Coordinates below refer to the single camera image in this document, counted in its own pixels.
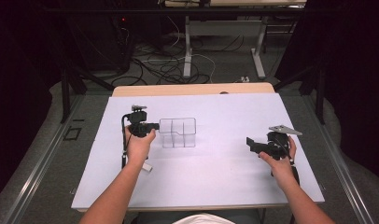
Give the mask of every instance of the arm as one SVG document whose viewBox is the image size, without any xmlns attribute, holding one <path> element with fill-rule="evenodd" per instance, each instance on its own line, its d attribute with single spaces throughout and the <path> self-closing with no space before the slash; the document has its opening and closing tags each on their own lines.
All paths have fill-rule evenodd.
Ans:
<svg viewBox="0 0 379 224">
<path fill-rule="evenodd" d="M 119 223 L 125 218 L 137 177 L 155 138 L 155 130 L 144 138 L 131 136 L 125 128 L 128 145 L 128 163 L 108 188 L 91 205 L 80 223 Z"/>
<path fill-rule="evenodd" d="M 288 140 L 290 156 L 294 158 L 297 148 L 291 137 Z M 334 223 L 298 185 L 292 174 L 288 158 L 276 161 L 264 152 L 260 153 L 260 157 L 271 166 L 278 186 L 288 198 L 289 206 L 297 223 Z"/>
</svg>

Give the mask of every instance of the finger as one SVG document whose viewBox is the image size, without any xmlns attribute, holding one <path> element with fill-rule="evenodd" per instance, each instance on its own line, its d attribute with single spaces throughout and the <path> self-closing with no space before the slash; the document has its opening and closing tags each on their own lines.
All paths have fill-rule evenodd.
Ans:
<svg viewBox="0 0 379 224">
<path fill-rule="evenodd" d="M 259 156 L 263 161 L 266 161 L 266 163 L 268 163 L 270 166 L 273 166 L 274 159 L 270 155 L 262 151 L 260 152 Z"/>
<path fill-rule="evenodd" d="M 149 134 L 147 135 L 147 139 L 152 141 L 152 140 L 154 140 L 155 136 L 156 136 L 155 129 L 151 129 L 151 132 L 149 132 Z"/>
<path fill-rule="evenodd" d="M 297 152 L 297 146 L 295 146 L 294 139 L 292 139 L 291 136 L 288 137 L 288 142 L 289 142 L 289 156 L 294 159 L 295 158 L 295 153 Z"/>
</svg>

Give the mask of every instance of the wrist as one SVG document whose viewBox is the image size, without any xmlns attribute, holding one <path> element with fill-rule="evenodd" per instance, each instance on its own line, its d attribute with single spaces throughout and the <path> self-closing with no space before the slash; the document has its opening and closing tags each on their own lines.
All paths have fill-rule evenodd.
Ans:
<svg viewBox="0 0 379 224">
<path fill-rule="evenodd" d="M 279 187 L 283 191 L 287 191 L 292 188 L 299 188 L 300 185 L 298 184 L 294 176 L 288 176 L 287 178 L 285 178 L 283 181 L 279 183 Z"/>
</svg>

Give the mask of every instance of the camera mount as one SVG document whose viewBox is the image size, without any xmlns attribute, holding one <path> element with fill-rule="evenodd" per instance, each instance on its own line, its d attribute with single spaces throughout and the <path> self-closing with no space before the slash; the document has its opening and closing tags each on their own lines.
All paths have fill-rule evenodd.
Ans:
<svg viewBox="0 0 379 224">
<path fill-rule="evenodd" d="M 268 144 L 256 143 L 253 139 L 247 137 L 246 144 L 250 146 L 250 151 L 260 154 L 262 151 L 270 155 L 277 161 L 284 159 L 285 157 L 289 158 L 289 162 L 292 168 L 295 179 L 298 184 L 300 184 L 300 178 L 298 176 L 297 168 L 294 163 L 294 159 L 289 155 L 289 143 L 288 143 L 288 133 L 302 135 L 302 133 L 297 132 L 293 129 L 290 129 L 284 125 L 270 127 L 270 130 L 267 134 Z"/>
<path fill-rule="evenodd" d="M 122 151 L 122 166 L 123 168 L 126 165 L 126 156 L 128 154 L 128 145 L 129 141 L 131 140 L 131 136 L 137 136 L 137 137 L 145 137 L 148 133 L 151 132 L 152 129 L 159 130 L 160 124 L 159 123 L 145 123 L 147 120 L 147 112 L 143 111 L 143 109 L 146 109 L 146 106 L 141 105 L 132 105 L 132 111 L 131 114 L 126 114 L 122 116 L 121 124 L 122 124 L 122 135 L 123 135 L 123 151 Z M 129 125 L 128 129 L 131 132 L 131 136 L 129 136 L 128 142 L 126 142 L 126 133 L 125 133 L 125 118 L 131 122 L 131 125 Z"/>
</svg>

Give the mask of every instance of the transparent box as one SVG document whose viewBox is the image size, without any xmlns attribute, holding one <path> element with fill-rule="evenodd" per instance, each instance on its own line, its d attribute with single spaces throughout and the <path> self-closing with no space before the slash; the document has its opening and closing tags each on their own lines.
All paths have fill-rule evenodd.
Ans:
<svg viewBox="0 0 379 224">
<path fill-rule="evenodd" d="M 195 147 L 196 119 L 160 119 L 163 147 Z"/>
</svg>

